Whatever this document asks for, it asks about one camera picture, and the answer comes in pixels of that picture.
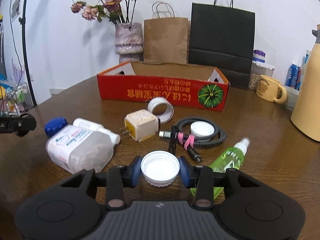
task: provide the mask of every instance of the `yellow mug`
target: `yellow mug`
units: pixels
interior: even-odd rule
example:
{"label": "yellow mug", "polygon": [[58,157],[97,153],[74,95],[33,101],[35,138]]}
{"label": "yellow mug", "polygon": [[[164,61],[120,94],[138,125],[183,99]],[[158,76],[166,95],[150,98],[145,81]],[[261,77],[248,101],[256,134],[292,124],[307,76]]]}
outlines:
{"label": "yellow mug", "polygon": [[[281,97],[277,98],[279,91],[281,91]],[[288,99],[287,90],[281,82],[265,75],[260,75],[256,94],[264,100],[277,104],[283,104]]]}

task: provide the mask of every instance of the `red cardboard box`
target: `red cardboard box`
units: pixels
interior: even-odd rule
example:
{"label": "red cardboard box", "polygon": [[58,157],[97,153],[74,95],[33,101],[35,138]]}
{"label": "red cardboard box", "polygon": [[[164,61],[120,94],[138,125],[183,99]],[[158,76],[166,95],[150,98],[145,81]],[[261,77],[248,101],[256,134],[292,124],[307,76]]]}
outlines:
{"label": "red cardboard box", "polygon": [[146,102],[164,97],[173,106],[222,111],[230,83],[211,66],[125,62],[97,75],[101,99]]}

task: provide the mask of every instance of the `plastic bottle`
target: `plastic bottle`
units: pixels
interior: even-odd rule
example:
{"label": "plastic bottle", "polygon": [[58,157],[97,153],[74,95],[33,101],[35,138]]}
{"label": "plastic bottle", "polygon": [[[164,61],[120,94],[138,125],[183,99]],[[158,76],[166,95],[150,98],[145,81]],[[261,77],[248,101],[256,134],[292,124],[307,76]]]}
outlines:
{"label": "plastic bottle", "polygon": [[82,119],[82,118],[77,118],[74,120],[73,125],[84,128],[84,129],[88,129],[91,131],[102,132],[104,134],[109,135],[111,138],[113,147],[120,142],[120,135],[113,133],[112,131],[104,128],[102,124],[91,122],[89,120]]}
{"label": "plastic bottle", "polygon": [[[226,172],[228,168],[239,169],[244,161],[244,156],[250,145],[250,139],[244,137],[240,142],[236,143],[233,147],[226,149],[209,167],[214,172]],[[194,195],[196,188],[190,189]],[[215,199],[223,190],[223,187],[213,188],[213,199]]]}
{"label": "plastic bottle", "polygon": [[307,64],[307,60],[308,60],[309,54],[310,54],[310,50],[307,50],[303,66],[301,68],[300,80],[299,80],[299,83],[298,83],[297,88],[296,88],[296,90],[298,90],[298,91],[300,91],[300,88],[302,86],[304,71],[306,70],[306,64]]}
{"label": "plastic bottle", "polygon": [[72,174],[83,169],[100,172],[113,156],[110,136],[67,125],[63,119],[55,118],[45,126],[52,136],[46,144],[51,160]]}

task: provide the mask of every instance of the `roll of tape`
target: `roll of tape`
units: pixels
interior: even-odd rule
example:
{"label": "roll of tape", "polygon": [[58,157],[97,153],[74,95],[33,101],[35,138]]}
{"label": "roll of tape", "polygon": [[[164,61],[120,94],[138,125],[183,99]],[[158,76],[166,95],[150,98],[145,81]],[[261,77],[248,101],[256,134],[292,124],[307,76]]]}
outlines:
{"label": "roll of tape", "polygon": [[157,97],[157,98],[153,98],[148,105],[148,111],[150,113],[153,113],[154,109],[159,106],[159,105],[166,105],[167,106],[167,110],[161,114],[161,115],[157,115],[157,117],[160,120],[160,123],[166,123],[169,122],[173,116],[173,106],[163,97]]}

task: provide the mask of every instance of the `white bottle cap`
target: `white bottle cap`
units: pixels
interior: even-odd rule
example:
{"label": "white bottle cap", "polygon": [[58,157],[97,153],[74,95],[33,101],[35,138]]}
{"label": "white bottle cap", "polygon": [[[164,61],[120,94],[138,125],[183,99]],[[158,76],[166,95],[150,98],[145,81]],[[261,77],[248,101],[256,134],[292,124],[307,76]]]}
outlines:
{"label": "white bottle cap", "polygon": [[120,142],[120,135],[119,134],[111,132],[110,130],[105,129],[105,128],[98,128],[97,131],[109,135],[113,147]]}
{"label": "white bottle cap", "polygon": [[141,171],[146,181],[155,187],[170,185],[180,170],[178,159],[166,151],[153,151],[143,157]]}
{"label": "white bottle cap", "polygon": [[208,122],[196,121],[190,125],[191,134],[197,137],[209,136],[214,133],[214,127]]}
{"label": "white bottle cap", "polygon": [[241,139],[240,142],[236,143],[234,147],[240,149],[243,153],[243,156],[245,156],[249,145],[250,145],[250,139],[248,137],[244,137]]}

